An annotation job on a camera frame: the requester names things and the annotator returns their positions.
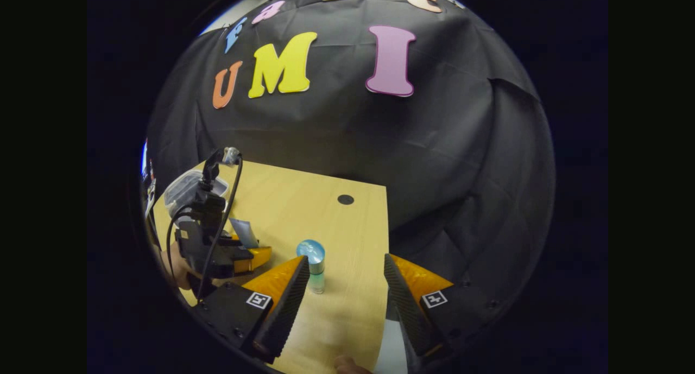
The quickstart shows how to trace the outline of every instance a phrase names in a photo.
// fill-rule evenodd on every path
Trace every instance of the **black background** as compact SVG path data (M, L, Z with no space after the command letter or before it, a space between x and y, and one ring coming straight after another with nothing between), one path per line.
M506 40L544 102L558 170L525 292L452 372L608 371L608 0L462 0ZM87 0L87 370L246 372L175 310L146 252L135 185L156 95L233 0Z

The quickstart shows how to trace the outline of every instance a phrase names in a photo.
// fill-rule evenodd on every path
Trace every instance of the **black cloth backdrop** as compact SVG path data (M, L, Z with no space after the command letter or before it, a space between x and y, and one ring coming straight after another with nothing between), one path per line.
M213 149L245 159L387 187L390 252L476 291L480 325L521 292L546 239L554 161L543 106L514 53L468 9L437 0L442 13L406 0L273 0L231 28L198 37L158 98L148 129L157 195ZM414 33L410 97L372 93L372 25ZM254 52L278 55L297 34L316 32L305 92L250 99ZM238 60L233 97L212 105L215 75ZM499 305L489 308L489 302Z

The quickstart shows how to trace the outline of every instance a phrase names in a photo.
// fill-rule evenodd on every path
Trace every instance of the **blue cap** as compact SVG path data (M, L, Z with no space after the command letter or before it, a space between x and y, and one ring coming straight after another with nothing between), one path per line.
M318 275L323 272L323 259L326 257L326 251L318 241L304 240L297 245L297 256L308 257L308 271L313 275Z

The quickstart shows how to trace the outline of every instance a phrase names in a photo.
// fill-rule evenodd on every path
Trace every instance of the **small bottle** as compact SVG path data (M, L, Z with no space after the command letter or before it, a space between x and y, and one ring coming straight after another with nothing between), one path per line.
M297 256L308 258L308 288L315 294L322 294L325 287L323 260L326 257L323 246L315 240L304 240L297 245Z

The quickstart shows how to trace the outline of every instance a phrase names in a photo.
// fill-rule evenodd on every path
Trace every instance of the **wooden table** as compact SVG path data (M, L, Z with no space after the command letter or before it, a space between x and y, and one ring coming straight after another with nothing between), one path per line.
M229 186L235 173L236 167L219 167L219 176ZM355 202L339 203L341 194ZM163 203L159 199L154 206L161 243L166 242L170 221ZM306 288L285 349L271 366L290 374L335 373L333 359L349 354L358 365L374 369L387 306L386 187L244 161L230 216L251 221L261 246L273 247L266 265L250 277L234 278L236 283L294 258L297 244L307 238L326 250L325 292L317 295ZM232 231L229 221L225 228ZM181 293L194 305L193 293Z

